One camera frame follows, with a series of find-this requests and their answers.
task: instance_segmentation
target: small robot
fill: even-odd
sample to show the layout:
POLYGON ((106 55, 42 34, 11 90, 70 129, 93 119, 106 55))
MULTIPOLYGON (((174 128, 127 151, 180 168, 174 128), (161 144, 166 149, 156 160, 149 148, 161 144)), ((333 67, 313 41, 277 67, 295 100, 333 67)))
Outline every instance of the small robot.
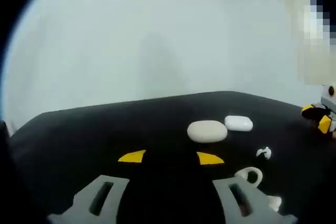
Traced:
POLYGON ((321 102, 303 107, 301 114, 317 122, 323 134, 336 138, 336 85, 324 86, 321 102))

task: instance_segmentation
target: black table surface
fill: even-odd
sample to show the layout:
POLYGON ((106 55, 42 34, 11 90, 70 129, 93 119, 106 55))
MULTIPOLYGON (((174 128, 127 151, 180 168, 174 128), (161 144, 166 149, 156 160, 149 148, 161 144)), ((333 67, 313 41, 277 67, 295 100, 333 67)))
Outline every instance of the black table surface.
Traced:
POLYGON ((225 164, 204 167, 212 179, 232 177, 256 166, 264 173, 258 188, 282 197, 282 214, 302 214, 336 157, 336 142, 300 115, 301 108, 238 92, 97 105, 41 114, 9 140, 20 177, 46 213, 60 213, 79 190, 101 174, 131 178, 139 165, 118 163, 139 150, 178 150, 185 146, 215 154, 225 164), (198 120, 224 122, 227 115, 248 116, 250 132, 228 132, 224 141, 193 143, 186 134, 198 120), (256 158, 259 148, 270 160, 256 158))

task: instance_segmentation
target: yellow marker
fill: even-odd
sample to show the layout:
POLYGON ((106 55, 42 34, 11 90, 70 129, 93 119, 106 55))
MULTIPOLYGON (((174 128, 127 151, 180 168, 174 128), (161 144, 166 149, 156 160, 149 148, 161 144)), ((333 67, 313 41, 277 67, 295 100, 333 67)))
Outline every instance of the yellow marker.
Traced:
POLYGON ((223 164, 224 161, 212 154, 207 154, 203 152, 197 152, 199 157, 199 162, 201 165, 215 165, 215 164, 223 164))
POLYGON ((143 154, 146 150, 131 152, 123 155, 118 162, 141 163, 143 154))
POLYGON ((314 107, 310 104, 302 108, 301 112, 307 110, 307 109, 313 109, 314 107))
POLYGON ((327 115, 325 115, 324 117, 322 117, 320 123, 319 123, 319 130, 323 133, 323 134, 327 134, 329 127, 331 124, 331 118, 328 117, 327 115))

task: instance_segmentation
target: white wall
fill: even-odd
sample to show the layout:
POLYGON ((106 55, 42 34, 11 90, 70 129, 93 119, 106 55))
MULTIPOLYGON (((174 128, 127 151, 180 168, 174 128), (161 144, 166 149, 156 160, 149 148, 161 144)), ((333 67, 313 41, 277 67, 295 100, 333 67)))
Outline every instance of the white wall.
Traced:
POLYGON ((217 90, 304 105, 279 0, 33 0, 13 35, 4 118, 217 90))

